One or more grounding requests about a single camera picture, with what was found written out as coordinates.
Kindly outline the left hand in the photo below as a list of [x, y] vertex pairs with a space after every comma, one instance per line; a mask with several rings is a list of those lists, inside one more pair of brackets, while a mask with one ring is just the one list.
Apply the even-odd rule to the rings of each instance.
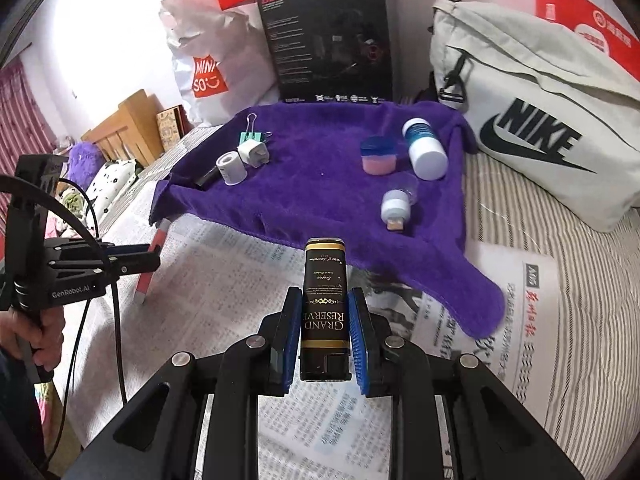
[[0, 314], [1, 349], [15, 359], [22, 358], [18, 340], [27, 341], [36, 350], [35, 364], [50, 372], [61, 362], [64, 308], [56, 307], [41, 312], [40, 326], [26, 315], [10, 309]]

